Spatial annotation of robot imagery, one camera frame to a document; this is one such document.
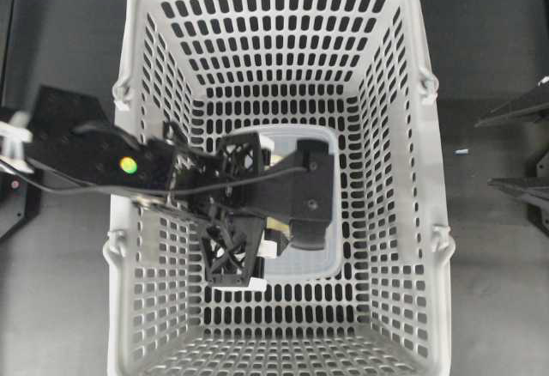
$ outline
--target dark gray floor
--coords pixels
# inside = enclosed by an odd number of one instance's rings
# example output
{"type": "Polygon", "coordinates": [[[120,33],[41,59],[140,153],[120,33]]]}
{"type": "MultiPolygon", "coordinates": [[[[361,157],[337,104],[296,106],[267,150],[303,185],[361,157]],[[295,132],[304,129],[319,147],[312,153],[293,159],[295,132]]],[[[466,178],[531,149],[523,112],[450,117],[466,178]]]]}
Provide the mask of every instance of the dark gray floor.
{"type": "MultiPolygon", "coordinates": [[[[549,74],[543,0],[422,4],[458,246],[452,375],[545,376],[549,239],[486,180],[526,174],[549,149],[549,125],[473,128],[549,74]]],[[[29,104],[44,83],[96,95],[112,115],[124,11],[125,0],[16,0],[4,100],[29,104]]],[[[0,244],[0,374],[105,373],[107,225],[105,197],[44,196],[40,215],[0,244]]]]}

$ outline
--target black metal frame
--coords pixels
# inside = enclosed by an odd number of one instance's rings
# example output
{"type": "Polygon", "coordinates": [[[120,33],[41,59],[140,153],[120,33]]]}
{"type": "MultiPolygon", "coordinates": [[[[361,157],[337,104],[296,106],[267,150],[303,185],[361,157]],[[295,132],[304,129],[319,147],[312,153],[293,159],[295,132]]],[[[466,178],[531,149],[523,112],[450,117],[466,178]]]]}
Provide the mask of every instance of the black metal frame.
{"type": "MultiPolygon", "coordinates": [[[[534,89],[492,110],[481,118],[476,126],[538,123],[549,118],[549,78],[541,80],[534,89]]],[[[491,179],[488,185],[495,187],[516,200],[540,209],[541,226],[549,233],[549,152],[536,164],[536,177],[491,179]]]]}
{"type": "MultiPolygon", "coordinates": [[[[15,0],[0,0],[0,107],[15,0]]],[[[0,173],[0,241],[38,214],[40,191],[16,176],[0,173]]]]}
{"type": "MultiPolygon", "coordinates": [[[[0,108],[0,121],[12,114],[0,108]]],[[[279,251],[287,244],[266,229],[269,217],[288,225],[290,246],[325,246],[335,166],[326,142],[299,139],[295,151],[272,165],[256,132],[220,138],[214,155],[192,148],[174,123],[166,123],[163,140],[141,144],[109,124],[94,97],[48,87],[39,91],[28,129],[27,162],[77,184],[78,192],[124,195],[195,223],[206,280],[216,287],[246,287],[252,277],[263,277],[263,236],[279,251]],[[121,168],[124,157],[138,163],[134,172],[121,168]]]]}

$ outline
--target clear plastic container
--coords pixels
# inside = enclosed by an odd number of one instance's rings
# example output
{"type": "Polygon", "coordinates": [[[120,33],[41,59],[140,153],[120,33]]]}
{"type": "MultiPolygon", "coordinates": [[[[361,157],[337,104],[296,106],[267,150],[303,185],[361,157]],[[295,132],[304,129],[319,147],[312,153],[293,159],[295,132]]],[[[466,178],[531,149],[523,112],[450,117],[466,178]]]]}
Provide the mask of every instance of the clear plastic container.
{"type": "Polygon", "coordinates": [[[297,148],[300,138],[322,140],[329,145],[329,152],[336,160],[334,171],[333,220],[326,229],[324,250],[308,252],[288,246],[277,258],[265,260],[267,282],[300,282],[321,277],[335,276],[343,259],[343,238],[341,231],[341,186],[340,168],[337,166],[339,149],[335,133],[325,127],[305,124],[271,124],[252,126],[234,133],[257,131],[274,142],[273,155],[284,157],[297,148]]]}

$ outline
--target basket handle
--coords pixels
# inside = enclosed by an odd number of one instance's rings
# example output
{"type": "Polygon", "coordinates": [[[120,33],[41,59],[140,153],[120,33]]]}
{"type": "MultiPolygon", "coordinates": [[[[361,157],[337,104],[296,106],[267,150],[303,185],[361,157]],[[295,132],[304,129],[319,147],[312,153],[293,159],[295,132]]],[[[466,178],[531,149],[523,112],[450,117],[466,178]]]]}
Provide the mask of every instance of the basket handle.
{"type": "Polygon", "coordinates": [[[449,263],[455,252],[455,240],[449,233],[449,226],[435,225],[432,231],[431,249],[436,253],[437,265],[442,267],[449,263]]]}

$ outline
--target white object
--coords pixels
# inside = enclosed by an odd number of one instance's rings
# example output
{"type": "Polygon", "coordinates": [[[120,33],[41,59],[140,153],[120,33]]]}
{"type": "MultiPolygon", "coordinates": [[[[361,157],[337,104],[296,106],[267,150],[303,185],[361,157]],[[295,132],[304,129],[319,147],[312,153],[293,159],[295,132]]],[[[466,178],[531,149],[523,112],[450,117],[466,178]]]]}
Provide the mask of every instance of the white object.
{"type": "MultiPolygon", "coordinates": [[[[0,159],[24,173],[33,172],[25,161],[23,148],[23,143],[30,143],[33,140],[33,133],[26,129],[29,120],[27,113],[15,112],[9,123],[0,121],[0,139],[3,139],[0,159]]],[[[6,173],[12,173],[1,164],[0,169],[6,173]]]]}
{"type": "Polygon", "coordinates": [[[109,374],[445,376],[449,235],[419,0],[128,0],[116,124],[311,124],[340,150],[341,274],[208,287],[192,226],[112,198],[109,374]]]}
{"type": "Polygon", "coordinates": [[[277,254],[278,245],[274,241],[265,240],[265,235],[263,235],[257,248],[257,256],[260,258],[276,258],[277,254]]]}
{"type": "Polygon", "coordinates": [[[335,133],[318,125],[271,124],[251,126],[234,131],[234,134],[257,131],[260,140],[271,140],[271,152],[280,157],[292,153],[299,139],[321,140],[328,144],[329,152],[335,158],[334,203],[332,223],[326,229],[326,246],[323,250],[308,252],[288,245],[277,258],[265,261],[265,279],[269,283],[303,282],[311,279],[335,276],[343,259],[343,233],[341,231],[341,176],[338,166],[340,151],[335,133]]]}

